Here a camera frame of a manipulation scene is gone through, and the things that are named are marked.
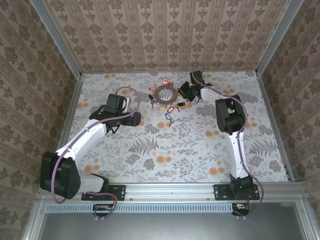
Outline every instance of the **fern pattern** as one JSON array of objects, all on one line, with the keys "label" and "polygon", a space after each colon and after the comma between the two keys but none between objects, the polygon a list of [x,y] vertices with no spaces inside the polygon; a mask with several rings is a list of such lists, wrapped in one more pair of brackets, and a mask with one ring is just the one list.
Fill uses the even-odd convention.
[{"label": "fern pattern", "polygon": [[[205,75],[211,75],[206,77],[206,82],[221,91],[233,89],[247,106],[251,127],[245,129],[243,142],[249,170],[263,182],[284,181],[286,172],[266,108],[260,101],[261,91],[254,72],[207,72]],[[170,113],[175,121],[170,127],[165,118],[167,110],[159,110],[162,106],[158,103],[152,108],[148,96],[152,91],[148,88],[159,87],[162,79],[167,78],[177,89],[190,79],[188,72],[117,73],[109,74],[107,80],[105,74],[86,74],[83,78],[79,103],[88,106],[76,109],[70,139],[83,128],[90,113],[106,104],[108,94],[114,94],[121,86],[131,85],[138,90],[135,94],[121,89],[118,94],[131,98],[128,109],[131,113],[138,99],[141,100],[141,123],[136,127],[121,125],[115,134],[109,132],[80,160],[79,171],[92,170],[92,173],[110,178],[113,183],[230,181],[228,135],[219,131],[214,104],[200,100],[193,105],[179,96],[177,103],[185,102],[185,105],[179,108],[180,112],[174,109]],[[169,92],[163,94],[164,98],[169,96]],[[317,118],[310,124],[315,129],[320,126],[320,121]],[[20,141],[23,142],[21,135],[12,138],[11,144],[21,144]],[[9,154],[7,157],[14,161],[17,158]],[[313,168],[320,166],[313,160],[311,164]]]}]

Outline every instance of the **red key tag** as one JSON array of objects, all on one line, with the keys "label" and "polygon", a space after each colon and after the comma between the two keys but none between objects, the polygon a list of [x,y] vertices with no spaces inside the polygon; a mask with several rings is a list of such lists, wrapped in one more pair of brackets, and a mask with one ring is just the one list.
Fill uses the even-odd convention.
[{"label": "red key tag", "polygon": [[172,113],[175,108],[173,106],[169,107],[169,109],[166,111],[168,114]]}]

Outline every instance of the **floral tablecloth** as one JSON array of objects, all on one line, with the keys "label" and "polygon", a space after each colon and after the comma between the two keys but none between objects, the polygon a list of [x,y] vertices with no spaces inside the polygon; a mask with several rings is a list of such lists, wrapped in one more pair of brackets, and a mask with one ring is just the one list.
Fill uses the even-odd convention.
[{"label": "floral tablecloth", "polygon": [[[227,94],[238,94],[249,113],[244,132],[249,170],[263,182],[286,182],[285,169],[262,94],[254,72],[204,72],[212,83]],[[108,95],[122,86],[136,89],[141,97],[140,126],[121,126],[108,133],[79,161],[81,174],[96,173],[113,183],[204,183],[229,182],[230,160],[225,133],[217,127],[215,106],[200,100],[186,103],[171,113],[175,122],[169,127],[161,105],[151,108],[149,87],[160,86],[163,78],[179,88],[190,81],[188,72],[85,74],[74,116],[70,139],[85,125],[89,115],[106,103]],[[130,108],[137,95],[130,96]]]}]

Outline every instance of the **brown ring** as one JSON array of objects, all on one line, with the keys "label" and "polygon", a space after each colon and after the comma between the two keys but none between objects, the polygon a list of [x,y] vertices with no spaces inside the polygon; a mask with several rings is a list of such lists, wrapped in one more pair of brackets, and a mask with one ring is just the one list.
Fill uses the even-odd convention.
[{"label": "brown ring", "polygon": [[[159,97],[159,94],[160,94],[160,91],[161,90],[164,90],[164,89],[168,89],[172,92],[173,96],[170,100],[168,101],[164,101],[162,100],[160,97]],[[170,86],[170,85],[162,85],[162,86],[159,86],[157,87],[155,90],[154,90],[154,94],[153,94],[155,100],[160,103],[160,104],[163,104],[163,105],[171,105],[173,104],[177,98],[178,98],[178,92],[177,90],[173,87],[173,86]]]}]

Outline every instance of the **patterned wall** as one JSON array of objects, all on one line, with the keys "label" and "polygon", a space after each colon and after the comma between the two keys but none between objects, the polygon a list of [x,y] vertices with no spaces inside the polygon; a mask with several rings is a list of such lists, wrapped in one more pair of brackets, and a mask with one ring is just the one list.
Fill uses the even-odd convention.
[{"label": "patterned wall", "polygon": [[263,73],[298,181],[320,220],[320,1],[305,0]]},{"label": "patterned wall", "polygon": [[27,0],[0,1],[0,239],[18,239],[75,78]]},{"label": "patterned wall", "polygon": [[83,72],[254,69],[288,0],[45,0]]}]

